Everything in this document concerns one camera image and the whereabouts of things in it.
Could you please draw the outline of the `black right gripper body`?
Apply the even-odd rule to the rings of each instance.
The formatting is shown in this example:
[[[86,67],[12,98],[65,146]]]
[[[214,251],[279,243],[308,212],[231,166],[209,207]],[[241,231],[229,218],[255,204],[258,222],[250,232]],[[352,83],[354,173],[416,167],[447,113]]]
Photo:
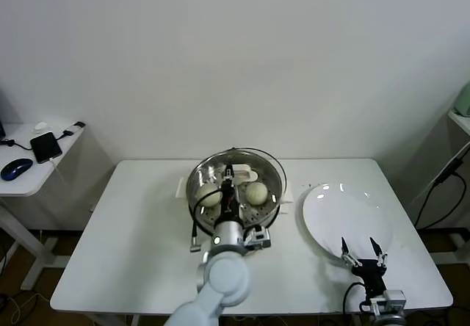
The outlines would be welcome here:
[[[367,294],[382,294],[386,290],[383,276],[386,267],[373,259],[359,259],[361,264],[351,269],[352,274],[362,279]]]

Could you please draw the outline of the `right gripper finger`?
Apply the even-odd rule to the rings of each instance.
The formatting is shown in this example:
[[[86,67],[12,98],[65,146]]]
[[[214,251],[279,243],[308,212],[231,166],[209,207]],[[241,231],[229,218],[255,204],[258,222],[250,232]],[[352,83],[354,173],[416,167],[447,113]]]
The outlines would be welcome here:
[[[361,267],[362,263],[350,253],[349,247],[344,239],[341,238],[341,259],[345,262],[346,265],[351,267]]]
[[[379,267],[386,267],[386,260],[388,258],[388,254],[383,252],[381,246],[372,237],[370,237],[369,240],[377,258],[377,265]]]

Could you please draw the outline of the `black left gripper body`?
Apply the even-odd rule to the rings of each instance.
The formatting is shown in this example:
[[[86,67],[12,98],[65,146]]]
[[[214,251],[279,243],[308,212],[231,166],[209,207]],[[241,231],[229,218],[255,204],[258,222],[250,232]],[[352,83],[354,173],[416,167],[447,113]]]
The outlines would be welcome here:
[[[233,221],[242,223],[239,216],[239,202],[236,199],[234,185],[230,181],[221,184],[222,198],[220,201],[219,223]]]

